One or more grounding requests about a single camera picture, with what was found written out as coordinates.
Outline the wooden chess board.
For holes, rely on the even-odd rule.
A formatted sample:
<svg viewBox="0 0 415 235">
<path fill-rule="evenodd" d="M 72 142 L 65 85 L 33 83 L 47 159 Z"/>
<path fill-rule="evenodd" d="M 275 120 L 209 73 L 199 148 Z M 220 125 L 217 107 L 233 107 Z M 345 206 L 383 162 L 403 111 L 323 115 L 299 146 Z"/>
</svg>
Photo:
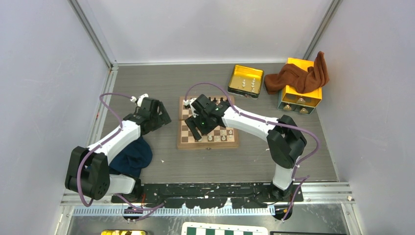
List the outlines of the wooden chess board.
<svg viewBox="0 0 415 235">
<path fill-rule="evenodd" d="M 179 122 L 177 148 L 185 150 L 237 148 L 239 146 L 238 131 L 234 128 L 217 126 L 207 135 L 201 135 L 197 141 L 185 120 L 192 116 L 190 108 L 184 106 L 184 97 L 179 99 Z"/>
</svg>

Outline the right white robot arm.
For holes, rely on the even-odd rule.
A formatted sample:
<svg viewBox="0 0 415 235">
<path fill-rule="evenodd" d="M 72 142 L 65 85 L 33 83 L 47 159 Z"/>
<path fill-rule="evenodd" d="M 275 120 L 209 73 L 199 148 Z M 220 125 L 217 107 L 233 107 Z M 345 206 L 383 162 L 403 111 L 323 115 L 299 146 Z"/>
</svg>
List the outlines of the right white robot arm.
<svg viewBox="0 0 415 235">
<path fill-rule="evenodd" d="M 307 145 L 291 117 L 256 115 L 232 105 L 228 99 L 214 101 L 204 94 L 184 100 L 183 105 L 191 110 L 191 116 L 185 123 L 196 140 L 220 126 L 241 130 L 266 141 L 271 158 L 276 163 L 272 196 L 278 201 L 290 196 L 294 167 Z"/>
</svg>

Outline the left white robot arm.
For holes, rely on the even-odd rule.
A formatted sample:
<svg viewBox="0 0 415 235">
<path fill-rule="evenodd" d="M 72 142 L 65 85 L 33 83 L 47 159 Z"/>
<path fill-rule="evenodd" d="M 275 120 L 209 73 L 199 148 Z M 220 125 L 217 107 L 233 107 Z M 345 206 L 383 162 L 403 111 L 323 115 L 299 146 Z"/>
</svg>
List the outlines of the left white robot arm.
<svg viewBox="0 0 415 235">
<path fill-rule="evenodd" d="M 139 178 L 126 172 L 126 166 L 112 174 L 111 163 L 128 145 L 143 135 L 171 122 L 162 101 L 143 94 L 130 100 L 136 104 L 133 113 L 119 119 L 119 126 L 110 134 L 88 147 L 75 147 L 70 155 L 65 188 L 77 192 L 81 202 L 89 207 L 91 201 L 107 195 L 123 194 L 131 202 L 143 195 Z"/>
</svg>

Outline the gold metal tin tray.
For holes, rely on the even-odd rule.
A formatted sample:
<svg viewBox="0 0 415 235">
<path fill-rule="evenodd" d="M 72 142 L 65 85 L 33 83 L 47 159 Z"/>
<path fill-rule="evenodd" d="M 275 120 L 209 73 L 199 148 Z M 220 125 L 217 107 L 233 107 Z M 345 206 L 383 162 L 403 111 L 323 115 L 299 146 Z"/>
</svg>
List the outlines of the gold metal tin tray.
<svg viewBox="0 0 415 235">
<path fill-rule="evenodd" d="M 247 98 L 258 99 L 264 71 L 243 65 L 235 65 L 228 83 L 227 91 L 230 94 Z"/>
</svg>

